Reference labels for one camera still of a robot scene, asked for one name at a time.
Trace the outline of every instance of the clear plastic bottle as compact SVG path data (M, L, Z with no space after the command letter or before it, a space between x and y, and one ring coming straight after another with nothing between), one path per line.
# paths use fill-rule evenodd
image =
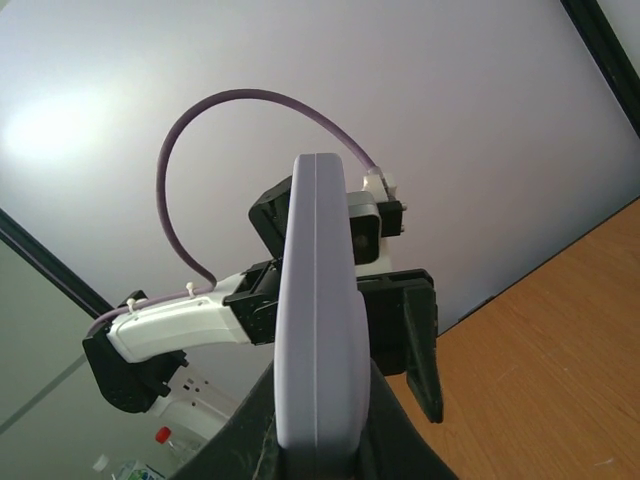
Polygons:
M112 462L106 455L100 455L93 469L102 474L104 480L165 480L166 477L139 460Z
M195 440L180 438L169 427L162 427L158 430L156 442L167 446L179 467L191 460L202 446L200 442Z

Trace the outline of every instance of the gray strip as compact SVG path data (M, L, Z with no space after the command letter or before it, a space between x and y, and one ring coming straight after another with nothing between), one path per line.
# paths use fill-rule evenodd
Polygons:
M24 417L29 411L38 405L42 400L45 399L47 395L53 392L58 385L64 382L67 378L69 378L73 373L78 370L82 365L85 364L87 358L84 355L81 355L78 359L74 360L71 365L65 368L57 377L51 380L47 385L44 386L42 390L36 393L28 402L26 402L22 407L13 413L7 420L0 425L0 435L9 430L13 425L15 425L22 417Z

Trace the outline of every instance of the red bottle cap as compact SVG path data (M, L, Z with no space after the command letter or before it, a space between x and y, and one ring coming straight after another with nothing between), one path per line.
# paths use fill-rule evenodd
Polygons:
M162 427L160 430L158 430L158 433L156 433L156 442L162 444L169 440L170 436L171 429L169 427Z

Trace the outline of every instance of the brown wooden desk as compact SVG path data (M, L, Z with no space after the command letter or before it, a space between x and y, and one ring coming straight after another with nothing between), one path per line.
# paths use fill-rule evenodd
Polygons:
M445 420L391 384L461 478L640 479L640 201L438 340Z

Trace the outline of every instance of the bright light spot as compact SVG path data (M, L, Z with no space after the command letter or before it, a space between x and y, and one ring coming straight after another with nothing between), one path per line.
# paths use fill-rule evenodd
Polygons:
M99 138L104 100L76 94L48 98L9 118L3 141L14 155L49 160L86 149Z

